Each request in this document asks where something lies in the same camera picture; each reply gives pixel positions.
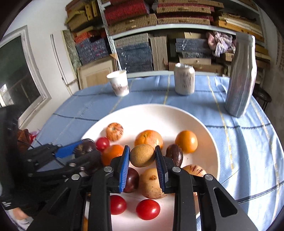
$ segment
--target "cup rim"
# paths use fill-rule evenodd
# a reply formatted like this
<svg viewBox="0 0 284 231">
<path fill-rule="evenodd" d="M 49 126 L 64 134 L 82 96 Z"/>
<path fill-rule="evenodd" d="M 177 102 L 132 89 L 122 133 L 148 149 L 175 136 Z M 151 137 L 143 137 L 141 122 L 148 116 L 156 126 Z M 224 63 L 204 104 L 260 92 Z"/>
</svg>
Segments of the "cup rim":
<svg viewBox="0 0 284 231">
<path fill-rule="evenodd" d="M 113 79 L 113 78 L 120 77 L 120 76 L 118 76 L 118 75 L 124 74 L 124 73 L 126 73 L 126 70 L 114 71 L 114 72 L 112 72 L 112 73 L 109 73 L 106 77 L 107 77 L 108 79 Z"/>
</svg>

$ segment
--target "blue tablecloth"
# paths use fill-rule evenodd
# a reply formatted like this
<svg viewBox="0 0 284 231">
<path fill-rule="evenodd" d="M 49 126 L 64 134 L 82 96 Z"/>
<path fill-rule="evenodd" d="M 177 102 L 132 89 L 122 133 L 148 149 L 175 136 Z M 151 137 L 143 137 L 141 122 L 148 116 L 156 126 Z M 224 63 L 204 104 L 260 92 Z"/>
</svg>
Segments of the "blue tablecloth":
<svg viewBox="0 0 284 231">
<path fill-rule="evenodd" d="M 33 146 L 78 141 L 98 120 L 127 106 L 158 103 L 181 108 L 211 132 L 220 153 L 220 183 L 257 228 L 266 230 L 284 204 L 284 161 L 277 134 L 257 101 L 252 98 L 246 114 L 235 118 L 224 108 L 228 78 L 196 76 L 195 93 L 189 96 L 175 93 L 173 76 L 128 82 L 130 94 L 125 97 L 116 97 L 109 83 L 76 92 L 49 118 Z"/>
</svg>

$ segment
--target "window frame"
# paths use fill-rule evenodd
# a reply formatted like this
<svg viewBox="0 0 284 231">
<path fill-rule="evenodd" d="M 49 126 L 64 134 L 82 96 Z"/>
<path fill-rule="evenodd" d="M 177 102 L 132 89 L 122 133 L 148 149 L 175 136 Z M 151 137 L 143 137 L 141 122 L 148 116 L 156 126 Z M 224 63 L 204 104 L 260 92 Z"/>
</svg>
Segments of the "window frame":
<svg viewBox="0 0 284 231">
<path fill-rule="evenodd" d="M 23 26 L 5 35 L 3 39 L 0 41 L 0 48 L 19 36 L 21 37 L 22 47 L 23 47 L 26 63 L 28 65 L 30 74 L 40 93 L 40 96 L 20 116 L 18 120 L 18 126 L 20 129 L 22 129 L 27 126 L 27 124 L 33 119 L 36 113 L 51 99 L 51 96 L 37 68 L 37 65 L 36 65 L 36 62 L 35 62 L 35 59 L 32 53 L 32 48 L 30 45 L 27 26 Z M 1 95 L 0 95 L 0 104 L 2 107 L 6 106 Z"/>
</svg>

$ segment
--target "can lid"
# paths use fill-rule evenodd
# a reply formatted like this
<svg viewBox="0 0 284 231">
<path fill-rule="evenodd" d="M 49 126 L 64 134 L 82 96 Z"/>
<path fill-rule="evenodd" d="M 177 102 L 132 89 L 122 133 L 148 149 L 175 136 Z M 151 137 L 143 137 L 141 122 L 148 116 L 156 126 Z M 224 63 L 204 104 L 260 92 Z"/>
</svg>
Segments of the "can lid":
<svg viewBox="0 0 284 231">
<path fill-rule="evenodd" d="M 183 64 L 183 63 L 176 63 L 176 67 L 177 68 L 189 68 L 189 67 L 193 67 L 193 66 L 188 65 L 188 64 Z"/>
<path fill-rule="evenodd" d="M 255 43 L 255 37 L 250 34 L 236 32 L 236 38 L 237 38 L 237 41 L 242 40 L 242 41 Z"/>
</svg>

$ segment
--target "black stool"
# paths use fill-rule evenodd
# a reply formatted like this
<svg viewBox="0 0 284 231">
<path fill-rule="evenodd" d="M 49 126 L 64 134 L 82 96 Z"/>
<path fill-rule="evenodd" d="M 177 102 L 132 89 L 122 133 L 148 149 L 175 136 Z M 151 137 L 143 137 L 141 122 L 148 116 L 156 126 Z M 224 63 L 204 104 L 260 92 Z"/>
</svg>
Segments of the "black stool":
<svg viewBox="0 0 284 231">
<path fill-rule="evenodd" d="M 256 100 L 257 98 L 259 98 L 263 101 L 263 105 L 262 105 L 263 111 L 265 111 L 267 104 L 271 103 L 272 101 L 271 96 L 265 90 L 263 90 L 259 86 L 259 84 L 255 84 L 252 95 L 253 97 L 255 97 Z"/>
</svg>

